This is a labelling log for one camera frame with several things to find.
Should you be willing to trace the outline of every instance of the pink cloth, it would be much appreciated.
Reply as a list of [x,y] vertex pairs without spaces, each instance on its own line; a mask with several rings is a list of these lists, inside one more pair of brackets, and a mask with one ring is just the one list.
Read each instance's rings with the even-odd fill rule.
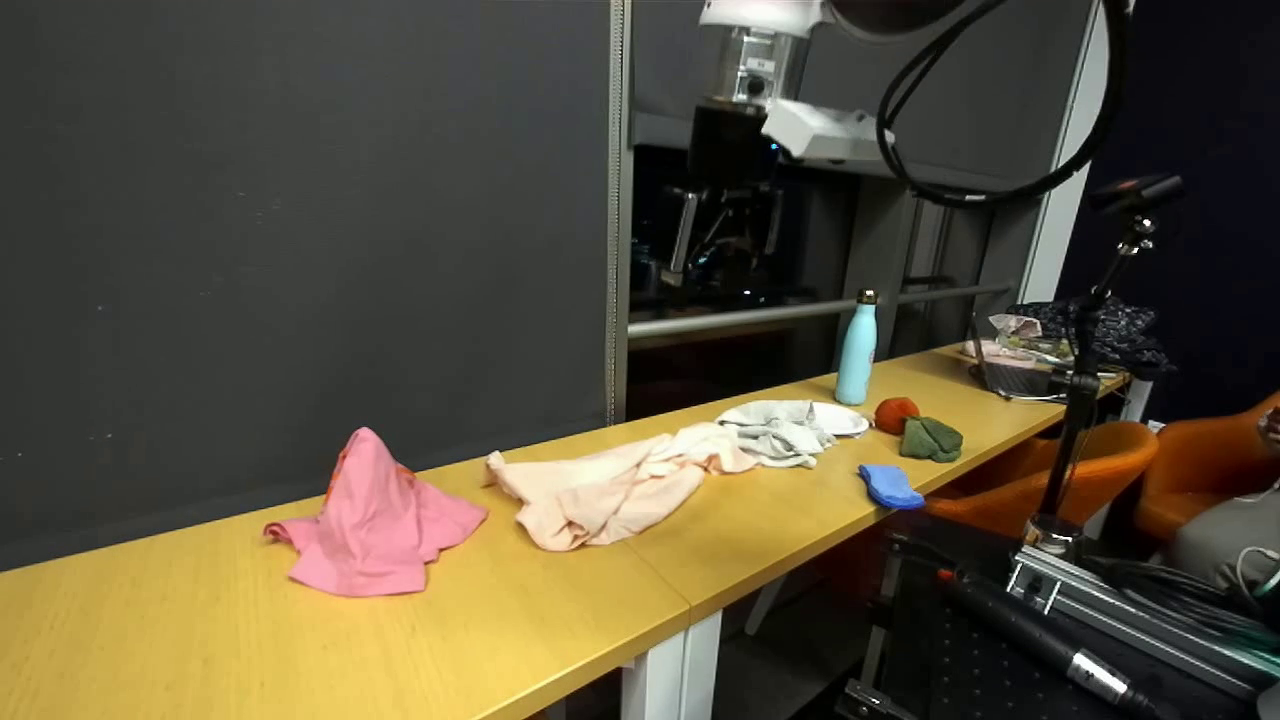
[[301,561],[290,579],[334,598],[419,592],[442,549],[468,540],[484,507],[412,480],[372,427],[340,454],[316,521],[268,523]]
[[506,498],[532,544],[566,551],[616,544],[671,517],[706,471],[749,471],[756,462],[736,450],[733,434],[690,425],[685,434],[634,440],[580,462],[506,463],[488,456],[488,476]]

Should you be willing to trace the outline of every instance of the table leg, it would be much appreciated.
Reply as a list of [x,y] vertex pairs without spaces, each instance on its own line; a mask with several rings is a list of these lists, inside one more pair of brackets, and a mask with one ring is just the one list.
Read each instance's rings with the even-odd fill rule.
[[624,720],[713,720],[721,614],[624,669]]

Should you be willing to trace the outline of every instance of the orange object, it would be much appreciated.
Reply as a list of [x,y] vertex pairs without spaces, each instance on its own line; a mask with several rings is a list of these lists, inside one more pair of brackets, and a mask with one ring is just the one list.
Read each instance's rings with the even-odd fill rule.
[[875,406],[875,427],[887,438],[898,438],[911,415],[921,415],[921,406],[911,398],[887,398]]
[[1161,456],[1131,507],[1131,530],[1145,540],[1168,544],[1175,530],[1211,503],[1275,483],[1280,454],[1259,440],[1259,422],[1272,409],[1280,409],[1280,390],[1235,415],[1162,425]]
[[[1110,503],[1128,483],[1136,483],[1154,462],[1154,434],[1145,425],[1110,422],[1081,434],[1075,463],[1065,483],[1059,521],[1082,523],[1092,513]],[[958,476],[955,483],[928,498],[928,517],[942,517],[1002,540],[1022,540],[1037,517],[1046,471],[1056,462],[1056,440],[1027,440],[988,467]]]

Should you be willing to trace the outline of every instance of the beige cloth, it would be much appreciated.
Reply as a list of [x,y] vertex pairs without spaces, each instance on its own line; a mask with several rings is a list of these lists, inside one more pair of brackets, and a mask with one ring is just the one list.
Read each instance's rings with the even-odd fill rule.
[[577,462],[506,463],[499,454],[488,456],[488,480],[522,499],[514,521],[549,551],[634,535],[671,517],[706,471],[749,467],[756,462],[714,425],[690,425]]

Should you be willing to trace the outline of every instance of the yellow tabletop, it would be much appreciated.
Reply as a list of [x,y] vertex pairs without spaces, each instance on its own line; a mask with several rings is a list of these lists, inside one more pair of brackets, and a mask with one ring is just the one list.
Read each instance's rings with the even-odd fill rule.
[[[867,409],[898,392],[965,434],[955,463],[898,462],[894,440],[873,434],[822,454],[819,467],[713,476],[677,517],[612,549],[538,551],[514,530],[514,503],[484,489],[479,462],[419,471],[488,507],[488,523],[427,567],[419,598],[340,600],[289,584],[290,551],[258,530],[313,517],[319,499],[0,574],[0,717],[532,717],[867,530],[859,462],[894,462],[928,491],[1065,414],[981,392],[953,354],[875,363]],[[761,398],[829,402],[833,378],[506,456],[601,454]]]

